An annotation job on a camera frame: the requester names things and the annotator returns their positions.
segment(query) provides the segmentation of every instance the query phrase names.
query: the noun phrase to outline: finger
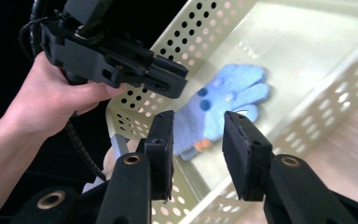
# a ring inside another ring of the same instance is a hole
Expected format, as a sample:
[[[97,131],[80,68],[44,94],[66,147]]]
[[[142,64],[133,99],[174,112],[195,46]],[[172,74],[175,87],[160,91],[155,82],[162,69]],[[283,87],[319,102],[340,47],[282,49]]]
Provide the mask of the finger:
[[[108,100],[124,92],[121,85],[115,89],[104,83],[89,82],[83,85],[71,86],[69,94],[71,95],[72,104],[76,107],[87,106],[100,101]]]
[[[91,111],[93,108],[97,107],[98,104],[99,104],[99,102],[97,102],[97,103],[92,103],[92,104],[90,104],[90,105],[86,105],[86,106],[84,106],[84,107],[81,107],[81,108],[79,108],[79,109],[76,111],[76,113],[77,113],[78,115],[85,114],[85,113]]]
[[[269,98],[269,85],[258,83],[242,92],[229,92],[227,98],[232,99],[232,108],[242,105],[257,104]]]

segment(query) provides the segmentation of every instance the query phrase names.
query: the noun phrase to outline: white metal basket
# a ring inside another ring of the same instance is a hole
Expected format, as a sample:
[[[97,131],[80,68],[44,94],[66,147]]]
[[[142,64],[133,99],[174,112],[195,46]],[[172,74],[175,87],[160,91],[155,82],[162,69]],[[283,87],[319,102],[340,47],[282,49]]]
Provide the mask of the white metal basket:
[[[111,135],[146,137],[157,113],[178,110],[227,63],[268,71],[255,125],[274,153],[302,157],[358,106],[358,1],[190,0],[152,50],[187,67],[188,84],[177,100],[127,86],[106,110]],[[232,223],[247,207],[220,142],[174,168],[172,201],[153,202],[153,223]]]

